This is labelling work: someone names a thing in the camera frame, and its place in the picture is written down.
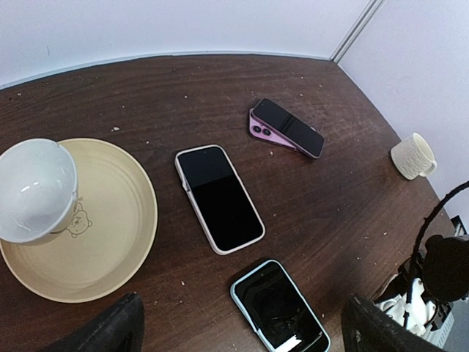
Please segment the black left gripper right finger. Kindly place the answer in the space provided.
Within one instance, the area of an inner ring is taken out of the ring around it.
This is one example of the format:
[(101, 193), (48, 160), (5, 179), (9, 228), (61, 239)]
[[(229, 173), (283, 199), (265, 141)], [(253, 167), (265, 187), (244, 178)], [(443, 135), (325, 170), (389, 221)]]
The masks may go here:
[(360, 295), (347, 298), (341, 311), (345, 351), (440, 351), (418, 337)]

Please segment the dark phone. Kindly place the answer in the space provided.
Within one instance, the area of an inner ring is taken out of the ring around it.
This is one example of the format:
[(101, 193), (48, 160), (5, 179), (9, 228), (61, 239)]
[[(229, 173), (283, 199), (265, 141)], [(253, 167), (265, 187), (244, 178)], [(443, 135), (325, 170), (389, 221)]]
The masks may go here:
[(325, 145), (324, 137), (272, 100), (264, 98), (256, 104), (252, 117), (270, 131), (279, 134), (308, 157), (319, 158), (321, 156)]

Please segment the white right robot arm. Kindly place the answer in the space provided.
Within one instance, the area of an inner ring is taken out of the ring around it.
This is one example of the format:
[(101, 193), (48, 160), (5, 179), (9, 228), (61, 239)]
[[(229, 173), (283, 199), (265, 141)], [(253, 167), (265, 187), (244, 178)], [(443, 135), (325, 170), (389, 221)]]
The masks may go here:
[(417, 276), (410, 278), (410, 260), (384, 285), (374, 305), (418, 337), (452, 322), (453, 303), (468, 300), (468, 236), (433, 235), (418, 253)]

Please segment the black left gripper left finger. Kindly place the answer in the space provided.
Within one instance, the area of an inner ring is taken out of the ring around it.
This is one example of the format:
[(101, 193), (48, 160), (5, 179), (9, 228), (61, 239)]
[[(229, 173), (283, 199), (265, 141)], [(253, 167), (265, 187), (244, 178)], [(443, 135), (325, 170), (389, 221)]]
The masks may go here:
[(128, 293), (72, 334), (42, 351), (140, 351), (144, 340), (144, 304)]

